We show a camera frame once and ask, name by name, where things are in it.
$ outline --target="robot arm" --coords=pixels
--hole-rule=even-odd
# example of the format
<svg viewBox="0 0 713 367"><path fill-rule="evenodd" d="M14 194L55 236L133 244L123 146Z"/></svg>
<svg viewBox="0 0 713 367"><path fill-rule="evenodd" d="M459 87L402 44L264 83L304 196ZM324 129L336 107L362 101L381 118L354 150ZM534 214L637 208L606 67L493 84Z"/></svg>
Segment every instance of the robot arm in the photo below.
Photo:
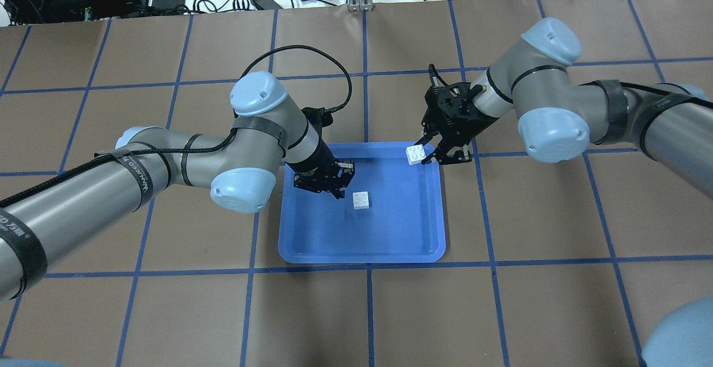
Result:
<svg viewBox="0 0 713 367"><path fill-rule="evenodd" d="M575 86L567 67L580 54L574 33L546 18L470 85L445 85L431 65L433 84L417 144L436 134L441 141L422 163L470 161L467 145L473 137L514 108L525 151L538 161L572 159L590 143L630 141L713 197L713 104L702 90L617 80ZM464 150L449 155L456 147Z"/></svg>
<svg viewBox="0 0 713 367"><path fill-rule="evenodd" d="M344 198L354 162L335 159L287 90L267 72L230 93L238 118L226 138L132 128L114 151L0 202L0 302L19 296L82 243L171 184L203 187L222 207L259 212L280 161L295 187ZM314 116L314 110L306 110Z"/></svg>

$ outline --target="blue tray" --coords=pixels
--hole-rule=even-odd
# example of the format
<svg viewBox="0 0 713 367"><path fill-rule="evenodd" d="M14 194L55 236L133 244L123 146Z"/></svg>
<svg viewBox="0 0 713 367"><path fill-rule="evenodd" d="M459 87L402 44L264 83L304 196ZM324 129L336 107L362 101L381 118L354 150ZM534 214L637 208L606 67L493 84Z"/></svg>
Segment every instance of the blue tray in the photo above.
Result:
<svg viewBox="0 0 713 367"><path fill-rule="evenodd" d="M295 189L285 167L278 249L290 263L432 263L446 251L438 164L408 165L408 142L329 144L353 159L346 198ZM426 152L433 151L428 145ZM369 192L369 209L351 195Z"/></svg>

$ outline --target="light blue joint cap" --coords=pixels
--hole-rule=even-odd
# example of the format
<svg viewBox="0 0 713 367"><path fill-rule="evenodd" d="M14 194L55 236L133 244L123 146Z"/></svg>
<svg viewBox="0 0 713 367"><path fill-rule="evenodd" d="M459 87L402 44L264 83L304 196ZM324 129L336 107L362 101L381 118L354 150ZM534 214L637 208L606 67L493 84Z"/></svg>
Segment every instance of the light blue joint cap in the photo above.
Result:
<svg viewBox="0 0 713 367"><path fill-rule="evenodd" d="M133 139L134 136L140 133L140 131L144 131L146 129L161 129L158 126L135 126L134 128L128 128L126 131L124 131L124 134L122 134L121 137L116 141L116 146L114 146L114 149L117 149L119 147L126 146L129 144L129 142Z"/></svg>
<svg viewBox="0 0 713 367"><path fill-rule="evenodd" d="M649 336L641 357L648 367L713 365L713 298L688 303L666 316Z"/></svg>
<svg viewBox="0 0 713 367"><path fill-rule="evenodd" d="M703 89L698 86L694 86L694 85L679 85L679 86L683 87L685 90L688 90L688 92L691 93L692 96L700 98L701 100L706 100L708 102L711 101L711 99L708 98L708 96L706 96L705 91L703 91Z"/></svg>
<svg viewBox="0 0 713 367"><path fill-rule="evenodd" d="M270 111L287 98L285 86L272 73L261 70L245 75L230 90L230 105L240 116Z"/></svg>
<svg viewBox="0 0 713 367"><path fill-rule="evenodd" d="M572 66L582 54L582 45L575 33L554 17L540 20L521 37L529 45L565 66Z"/></svg>
<svg viewBox="0 0 713 367"><path fill-rule="evenodd" d="M225 209L254 214L265 207L276 181L265 169L230 169L211 182L211 199Z"/></svg>
<svg viewBox="0 0 713 367"><path fill-rule="evenodd" d="M589 146L589 126L572 111L537 108L527 111L517 122L528 155L554 164L573 159Z"/></svg>

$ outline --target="white block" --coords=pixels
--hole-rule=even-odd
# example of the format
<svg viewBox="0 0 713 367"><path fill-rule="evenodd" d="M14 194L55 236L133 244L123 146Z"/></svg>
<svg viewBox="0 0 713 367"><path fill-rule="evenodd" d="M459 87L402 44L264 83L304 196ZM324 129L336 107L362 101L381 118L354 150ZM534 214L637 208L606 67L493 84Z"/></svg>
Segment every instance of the white block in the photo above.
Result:
<svg viewBox="0 0 713 367"><path fill-rule="evenodd" d="M369 192L354 192L351 199L354 200L354 209L369 208Z"/></svg>
<svg viewBox="0 0 713 367"><path fill-rule="evenodd" d="M406 156L408 157L408 165L420 164L421 160L426 158L426 151L423 146L410 146L406 148Z"/></svg>

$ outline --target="black strap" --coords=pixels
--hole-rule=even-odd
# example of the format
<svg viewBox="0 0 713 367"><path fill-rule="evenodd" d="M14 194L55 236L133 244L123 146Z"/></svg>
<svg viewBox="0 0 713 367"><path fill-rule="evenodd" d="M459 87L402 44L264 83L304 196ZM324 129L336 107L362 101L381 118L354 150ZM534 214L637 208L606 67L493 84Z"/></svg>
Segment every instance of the black strap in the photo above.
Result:
<svg viewBox="0 0 713 367"><path fill-rule="evenodd" d="M679 93L669 93L663 98L654 101L651 105L645 106L642 111L636 115L632 123L632 136L634 136L634 139L639 138L639 149L650 159L653 159L653 157L646 151L646 147L644 146L644 139L646 138L646 131L649 129L649 126L651 126L654 119L664 111L686 102L692 102L713 109L713 103L701 100L700 98Z"/></svg>
<svg viewBox="0 0 713 367"><path fill-rule="evenodd" d="M506 100L507 102L509 102L509 103L512 104L512 98L509 98L509 96L506 96L505 93L503 93L502 91L500 91L500 89L497 88L497 86L495 85L495 83L492 82L492 77L491 77L491 75L490 75L490 68L487 68L487 69L486 69L486 77L488 78L488 84L491 85L492 90L493 90L497 95L499 95L500 98L502 98L503 100Z"/></svg>
<svg viewBox="0 0 713 367"><path fill-rule="evenodd" d="M676 83L659 83L659 85L667 85L667 86L678 87L679 89L683 90L683 92L686 93L687 95L689 95L689 94L691 93L690 91L688 91L687 88L685 88L685 87L683 87L683 86L681 86L681 85L677 85Z"/></svg>
<svg viewBox="0 0 713 367"><path fill-rule="evenodd" d="M282 156L287 155L287 131L269 119L259 116L240 116L232 122L233 128L253 129L263 131L277 139L277 144L282 147Z"/></svg>
<svg viewBox="0 0 713 367"><path fill-rule="evenodd" d="M594 144L613 144L622 141L629 118L629 102L618 80L595 80L583 86L599 86L607 97L607 133Z"/></svg>
<svg viewBox="0 0 713 367"><path fill-rule="evenodd" d="M152 146L151 144L148 144L145 141L132 141L132 143L143 144L144 146L147 146L153 151L156 151L156 154L161 157L161 161L163 161L163 164L166 166L166 174L168 174L168 181L166 182L166 187L164 187L163 189L168 189L168 187L171 185L171 180L173 179L173 173L171 172L171 166L170 164L168 164L168 159L166 159L166 156L163 155L162 152L158 152L158 149L155 146Z"/></svg>
<svg viewBox="0 0 713 367"><path fill-rule="evenodd" d="M648 93L652 93L653 95L665 96L665 95L669 95L669 93L670 93L670 91L661 90L661 89L657 89L655 87L650 87L650 86L645 86L645 85L637 85L636 83L622 82L622 87L626 87L628 89L646 91Z"/></svg>
<svg viewBox="0 0 713 367"><path fill-rule="evenodd" d="M22 266L20 289L12 296L15 299L44 278L47 254L32 229L5 209L0 209L0 238L12 248Z"/></svg>
<svg viewBox="0 0 713 367"><path fill-rule="evenodd" d="M567 73L567 70L563 67L557 66L557 65L540 65L538 67L533 67L530 70L525 70L525 72L522 72L519 77L515 79L515 82L512 82L512 86L510 86L510 92L515 90L515 86L517 83L520 82L520 80L524 79L525 76L532 75L535 72L540 72L541 70L559 70L561 72Z"/></svg>
<svg viewBox="0 0 713 367"><path fill-rule="evenodd" d="M138 188L141 191L141 202L135 210L140 209L153 198L153 181L151 180L151 175L148 174L148 170L131 151L121 147L114 151L96 153L94 156L100 154L110 154L113 156L114 159L131 172L134 179L136 179L136 184L138 184Z"/></svg>
<svg viewBox="0 0 713 367"><path fill-rule="evenodd" d="M183 149L187 150L191 148L191 146L193 146L193 142L196 141L196 139L198 139L198 137L200 136L201 134L194 134L193 136L191 136L191 138L185 142L185 146L183 146ZM188 169L188 153L183 153L180 155L180 174L183 177L183 182L186 184L186 186L193 186L191 180L188 179L188 171L186 171L186 169Z"/></svg>

